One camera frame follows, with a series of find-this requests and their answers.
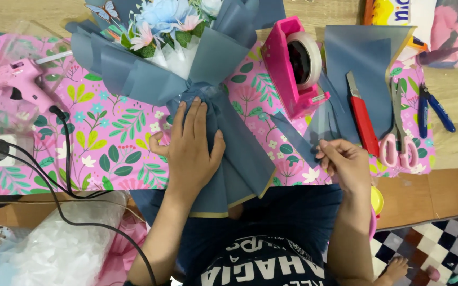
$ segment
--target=glue gun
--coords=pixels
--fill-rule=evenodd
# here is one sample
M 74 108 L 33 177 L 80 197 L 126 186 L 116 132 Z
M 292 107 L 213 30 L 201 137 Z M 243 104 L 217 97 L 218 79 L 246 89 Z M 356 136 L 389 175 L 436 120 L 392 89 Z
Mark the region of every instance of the glue gun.
M 24 99 L 38 106 L 40 113 L 46 113 L 54 101 L 35 84 L 42 69 L 30 59 L 22 59 L 0 67 L 0 88 L 12 87 L 11 99 Z

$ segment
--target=black power cord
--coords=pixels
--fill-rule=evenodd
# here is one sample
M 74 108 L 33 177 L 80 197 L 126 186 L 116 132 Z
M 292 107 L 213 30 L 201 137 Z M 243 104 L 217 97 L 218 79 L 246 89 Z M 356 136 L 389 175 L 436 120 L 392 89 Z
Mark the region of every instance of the black power cord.
M 96 222 L 83 222 L 83 223 L 72 222 L 72 221 L 68 220 L 65 217 L 65 215 L 63 214 L 63 212 L 61 210 L 60 202 L 58 200 L 58 197 L 56 196 L 56 193 L 54 192 L 53 187 L 50 185 L 49 180 L 51 182 L 53 182 L 56 186 L 58 186 L 61 190 L 63 190 L 64 192 L 66 192 L 68 195 L 70 195 L 73 198 L 79 198 L 79 199 L 96 198 L 98 196 L 104 195 L 104 194 L 106 194 L 108 192 L 111 192 L 111 191 L 95 192 L 95 193 L 92 193 L 91 195 L 88 195 L 86 197 L 77 196 L 77 195 L 75 195 L 73 193 L 72 187 L 71 187 L 71 177 L 70 177 L 70 155 L 71 155 L 70 154 L 70 133 L 68 132 L 68 127 L 67 127 L 67 124 L 66 124 L 66 116 L 57 106 L 50 107 L 49 111 L 58 116 L 58 118 L 63 123 L 63 127 L 65 128 L 65 136 L 66 136 L 66 143 L 67 143 L 67 157 L 66 157 L 67 166 L 66 166 L 66 170 L 65 170 L 65 172 L 66 172 L 66 184 L 67 184 L 67 189 L 66 190 L 65 190 L 65 188 L 60 186 L 56 181 L 51 179 L 48 176 L 48 174 L 42 169 L 42 167 L 36 161 L 36 159 L 33 158 L 33 156 L 28 151 L 26 151 L 25 149 L 21 148 L 20 146 L 8 143 L 6 141 L 0 142 L 0 144 L 4 144 L 6 146 L 11 146 L 13 148 L 16 148 L 20 152 L 24 153 L 29 159 L 31 159 L 33 164 L 35 166 L 37 166 L 38 168 L 33 166 L 32 164 L 30 164 L 29 162 L 19 158 L 19 157 L 16 157 L 14 155 L 10 155 L 8 152 L 3 152 L 3 151 L 0 150 L 0 154 L 4 155 L 4 156 L 8 156 L 10 158 L 14 158 L 14 159 L 24 163 L 26 166 L 30 167 L 33 171 L 35 171 L 42 178 L 42 180 L 48 186 L 48 188 L 50 190 L 50 193 L 52 194 L 52 197 L 54 198 L 54 202 L 56 204 L 56 207 L 58 208 L 58 212 L 60 214 L 60 217 L 63 219 L 64 222 L 66 222 L 67 224 L 73 225 L 73 226 L 99 226 L 99 227 L 104 227 L 104 228 L 109 229 L 111 231 L 115 231 L 117 234 L 119 234 L 119 235 L 123 236 L 125 239 L 127 239 L 133 245 L 133 247 L 135 247 L 135 249 L 137 250 L 137 252 L 141 256 L 141 258 L 143 259 L 144 264 L 146 264 L 146 268 L 148 269 L 149 277 L 151 279 L 151 284 L 153 286 L 157 286 L 157 282 L 156 282 L 156 279 L 155 279 L 155 274 L 153 274 L 153 270 L 151 269 L 151 264 L 149 264 L 148 258 L 146 258 L 146 255 L 144 254 L 143 250 L 139 247 L 139 245 L 130 236 L 125 234 L 123 231 L 120 231 L 117 228 L 112 227 L 112 226 L 107 225 L 107 224 L 99 224 L 99 223 L 96 223 Z

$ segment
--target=pink scissors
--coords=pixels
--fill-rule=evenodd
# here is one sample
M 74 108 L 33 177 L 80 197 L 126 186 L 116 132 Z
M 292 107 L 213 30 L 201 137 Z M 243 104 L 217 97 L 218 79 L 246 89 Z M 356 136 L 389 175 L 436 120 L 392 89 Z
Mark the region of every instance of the pink scissors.
M 393 129 L 389 134 L 386 134 L 379 146 L 379 160 L 381 164 L 387 167 L 395 167 L 398 164 L 398 158 L 400 158 L 400 165 L 404 169 L 411 170 L 418 165 L 418 148 L 416 147 L 413 140 L 404 132 L 402 127 L 402 118 L 400 117 L 400 98 L 404 90 L 400 85 L 400 79 L 395 85 L 393 79 L 391 79 L 391 99 L 393 104 L 393 117 L 394 124 Z M 399 152 L 398 154 L 395 142 L 399 141 Z

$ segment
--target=blue pliers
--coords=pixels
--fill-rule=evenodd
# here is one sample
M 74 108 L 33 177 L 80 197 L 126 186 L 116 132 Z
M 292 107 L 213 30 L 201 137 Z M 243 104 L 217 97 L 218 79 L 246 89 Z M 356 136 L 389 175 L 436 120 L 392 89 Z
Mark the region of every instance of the blue pliers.
M 429 89 L 425 86 L 423 82 L 420 85 L 420 97 L 418 103 L 418 128 L 420 129 L 420 137 L 425 139 L 427 138 L 427 111 L 429 110 L 429 105 L 432 106 L 432 109 L 436 112 L 439 119 L 445 126 L 446 130 L 454 133 L 455 126 L 446 113 L 445 109 L 442 107 L 441 104 L 436 100 L 436 98 L 430 94 Z

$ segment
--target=flower bouquet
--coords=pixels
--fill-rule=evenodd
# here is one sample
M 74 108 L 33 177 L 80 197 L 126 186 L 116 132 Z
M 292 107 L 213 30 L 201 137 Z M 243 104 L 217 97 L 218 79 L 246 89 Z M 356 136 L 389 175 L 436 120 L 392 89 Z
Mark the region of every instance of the flower bouquet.
M 171 115 L 195 96 L 208 104 L 207 136 L 224 133 L 219 170 L 201 191 L 191 216 L 227 217 L 228 209 L 262 197 L 275 166 L 233 109 L 221 82 L 257 41 L 256 29 L 285 17 L 282 0 L 108 0 L 86 4 L 94 20 L 66 23 L 77 62 L 113 94 Z M 279 3 L 279 11 L 270 12 Z

